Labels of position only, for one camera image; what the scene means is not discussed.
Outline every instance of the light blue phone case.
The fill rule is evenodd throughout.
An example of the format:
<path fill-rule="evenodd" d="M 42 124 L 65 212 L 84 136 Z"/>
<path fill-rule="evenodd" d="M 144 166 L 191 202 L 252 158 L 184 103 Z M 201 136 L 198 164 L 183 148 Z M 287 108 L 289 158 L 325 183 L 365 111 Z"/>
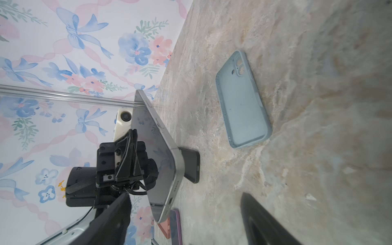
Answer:
<path fill-rule="evenodd" d="M 216 88 L 230 146 L 241 148 L 267 140 L 272 127 L 245 53 L 235 51 L 216 75 Z"/>

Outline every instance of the wall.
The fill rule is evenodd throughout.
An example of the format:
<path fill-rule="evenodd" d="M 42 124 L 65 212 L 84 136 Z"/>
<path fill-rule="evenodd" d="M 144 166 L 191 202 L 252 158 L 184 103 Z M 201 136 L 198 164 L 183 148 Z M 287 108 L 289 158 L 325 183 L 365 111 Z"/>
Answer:
<path fill-rule="evenodd" d="M 153 100 L 190 0 L 0 1 L 0 83 Z M 94 166 L 117 108 L 0 97 L 0 241 L 35 244 L 83 215 L 65 205 L 74 166 Z M 147 197 L 131 197 L 127 245 L 153 236 Z"/>

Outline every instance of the marble tabletop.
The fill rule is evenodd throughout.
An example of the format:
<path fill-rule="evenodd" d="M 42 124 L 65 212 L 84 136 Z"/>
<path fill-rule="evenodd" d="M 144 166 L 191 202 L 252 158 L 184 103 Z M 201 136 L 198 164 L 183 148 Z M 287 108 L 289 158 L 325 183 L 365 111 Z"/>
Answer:
<path fill-rule="evenodd" d="M 174 201 L 184 245 L 247 244 L 243 192 L 303 244 L 390 244 L 389 3 L 194 1 L 153 102 L 176 143 L 201 155 L 200 182 L 184 179 Z M 215 86 L 237 49 L 273 127 L 239 150 Z"/>

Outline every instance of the floral backdrop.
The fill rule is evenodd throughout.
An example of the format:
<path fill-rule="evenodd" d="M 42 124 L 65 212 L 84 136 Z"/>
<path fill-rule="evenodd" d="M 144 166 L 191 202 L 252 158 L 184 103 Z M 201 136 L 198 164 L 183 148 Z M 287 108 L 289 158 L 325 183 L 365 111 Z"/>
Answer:
<path fill-rule="evenodd" d="M 0 0 L 0 83 L 154 99 L 191 0 Z M 95 166 L 118 108 L 0 96 L 1 244 L 36 244 L 88 208 L 65 204 L 72 167 Z M 125 244 L 150 244 L 146 196 L 131 196 Z"/>

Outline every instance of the silver smartphone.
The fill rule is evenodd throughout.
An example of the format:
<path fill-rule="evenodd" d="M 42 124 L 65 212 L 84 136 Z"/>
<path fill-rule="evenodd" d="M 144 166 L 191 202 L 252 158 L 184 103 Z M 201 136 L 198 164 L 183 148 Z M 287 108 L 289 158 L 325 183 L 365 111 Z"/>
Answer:
<path fill-rule="evenodd" d="M 138 141 L 145 143 L 148 158 L 158 168 L 155 186 L 147 189 L 147 196 L 154 220 L 161 223 L 169 216 L 184 177 L 184 158 L 142 90 L 136 91 L 132 114 L 131 128 L 137 130 Z"/>

